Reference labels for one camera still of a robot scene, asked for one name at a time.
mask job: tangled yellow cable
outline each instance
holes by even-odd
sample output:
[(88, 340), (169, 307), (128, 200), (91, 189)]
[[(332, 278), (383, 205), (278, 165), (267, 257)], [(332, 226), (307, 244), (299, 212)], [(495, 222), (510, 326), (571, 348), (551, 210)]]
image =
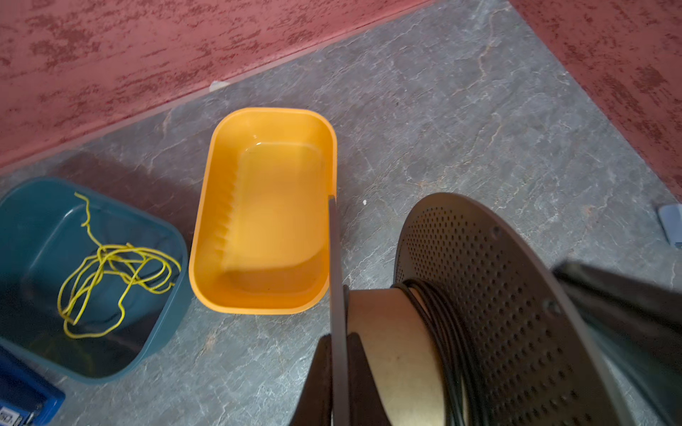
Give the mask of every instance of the tangled yellow cable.
[[(125, 318), (125, 308), (123, 308), (123, 300), (130, 291), (130, 289), (132, 288), (132, 286), (140, 286), (150, 293), (163, 294), (174, 286), (174, 283), (170, 282), (171, 275), (173, 274), (173, 268), (171, 264), (168, 263), (168, 260), (175, 264), (178, 272), (180, 272), (181, 267), (177, 260), (165, 254), (164, 252), (160, 252), (159, 250), (149, 249), (146, 247), (134, 247), (130, 243), (127, 243), (126, 245), (101, 244), (92, 235), (92, 231), (90, 229), (90, 199), (88, 199), (88, 197), (82, 194), (79, 194), (78, 192), (75, 192), (74, 195), (80, 198), (81, 200), (85, 201), (85, 214), (87, 215), (87, 220), (83, 222), (80, 226), (81, 227), (84, 226), (87, 229), (88, 236), (93, 241), (93, 243), (95, 243), (99, 248), (97, 249), (97, 254), (87, 256), (83, 260), (83, 263), (81, 263), (80, 266), (71, 275), (69, 275), (69, 277), (61, 285), (61, 288), (59, 289), (59, 295), (57, 296), (57, 309), (59, 310), (59, 315), (62, 318), (64, 318), (63, 326), (64, 333), (68, 337), (71, 337), (72, 339), (83, 339), (86, 337), (102, 337), (107, 333), (111, 332), (112, 330), (114, 330), (115, 328), (117, 328), (123, 322), (123, 319)], [(127, 259), (120, 256), (123, 254), (136, 254), (137, 256), (140, 256), (140, 258)], [(150, 277), (140, 278), (139, 275), (140, 272), (142, 271), (142, 268), (144, 268), (147, 264), (153, 261), (160, 262), (161, 269)], [(117, 269), (116, 267), (117, 263), (124, 264), (130, 270), (130, 274), (123, 271), (119, 271), (119, 269)], [(85, 273), (93, 267), (96, 267), (96, 270), (92, 272), (90, 275), (88, 275), (87, 278), (81, 283), (80, 280), (81, 278), (83, 278), (83, 275), (85, 275)], [(148, 286), (149, 283), (154, 282), (154, 280), (161, 277), (164, 274), (164, 272), (166, 273), (165, 279), (163, 279), (158, 284), (154, 284), (151, 287)], [(102, 281), (102, 278), (105, 275), (118, 275), (121, 277), (123, 282), (125, 282), (128, 285), (125, 291), (123, 291), (121, 298), (119, 299), (118, 306), (119, 310), (121, 311), (121, 317), (119, 318), (116, 324), (112, 325), (111, 327), (109, 327), (105, 331), (102, 331), (101, 333), (73, 334), (71, 330), (69, 330), (69, 324), (71, 325), (78, 324), (78, 321), (80, 321), (80, 317), (83, 316), (83, 312), (85, 311), (88, 300), (90, 299), (90, 294), (92, 293), (92, 290)], [(74, 280), (73, 285), (71, 286), (69, 301), (66, 304), (66, 306), (63, 306), (61, 302), (62, 294), (64, 293), (64, 290), (66, 289), (69, 282), (74, 277), (76, 279)], [(74, 308), (78, 304), (79, 299), (82, 297), (84, 297), (84, 299), (80, 305), (80, 309), (77, 309), (78, 313), (76, 314), (75, 318), (72, 318)]]

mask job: blue plastic bin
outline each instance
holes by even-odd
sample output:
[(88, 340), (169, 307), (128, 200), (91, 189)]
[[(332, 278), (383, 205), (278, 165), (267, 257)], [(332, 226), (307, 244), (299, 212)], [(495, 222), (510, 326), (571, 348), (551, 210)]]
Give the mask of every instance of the blue plastic bin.
[[(97, 249), (80, 226), (85, 203), (74, 192), (90, 199), (92, 232), (103, 244), (158, 249), (182, 266), (164, 294), (133, 286), (123, 302), (123, 323), (95, 339), (67, 337), (57, 312), (63, 281)], [(192, 300), (187, 245), (177, 229), (61, 179), (28, 181), (0, 200), (0, 252), (0, 344), (81, 382), (110, 382), (134, 369), (168, 343)], [(79, 323), (83, 331), (104, 330), (118, 320), (124, 289), (120, 277), (105, 275)]]
[(0, 424), (8, 422), (7, 416), (21, 416), (21, 420), (13, 419), (14, 424), (18, 421), (19, 425), (47, 425), (64, 399), (64, 392), (0, 347), (0, 412), (5, 410)]

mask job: gray stone floor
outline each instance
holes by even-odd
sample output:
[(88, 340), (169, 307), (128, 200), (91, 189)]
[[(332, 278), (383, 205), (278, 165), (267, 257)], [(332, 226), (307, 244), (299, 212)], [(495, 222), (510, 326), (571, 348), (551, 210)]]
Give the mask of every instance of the gray stone floor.
[[(1, 177), (0, 194), (65, 177), (190, 241), (213, 128), (246, 106), (308, 108), (335, 127), (352, 288), (390, 285), (404, 218), (440, 191), (489, 206), (548, 266), (579, 259), (682, 287), (682, 254), (655, 216), (674, 198), (504, 0), (429, 7)], [(327, 329), (326, 297), (279, 317), (194, 300), (171, 343), (117, 382), (41, 369), (67, 394), (53, 425), (286, 424)], [(618, 377), (637, 422), (660, 424)]]

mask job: red wall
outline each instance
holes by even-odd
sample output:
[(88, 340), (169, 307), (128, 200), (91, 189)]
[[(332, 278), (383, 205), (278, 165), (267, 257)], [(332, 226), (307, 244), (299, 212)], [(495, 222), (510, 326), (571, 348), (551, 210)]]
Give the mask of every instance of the red wall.
[(0, 168), (428, 2), (0, 1)]
[(682, 200), (682, 1), (511, 3)]

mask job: sticker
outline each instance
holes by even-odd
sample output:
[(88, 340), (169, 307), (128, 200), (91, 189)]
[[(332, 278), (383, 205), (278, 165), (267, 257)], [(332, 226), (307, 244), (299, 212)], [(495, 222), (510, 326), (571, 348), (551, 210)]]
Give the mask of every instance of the sticker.
[(0, 408), (0, 426), (15, 426), (21, 422), (21, 415), (7, 407)]

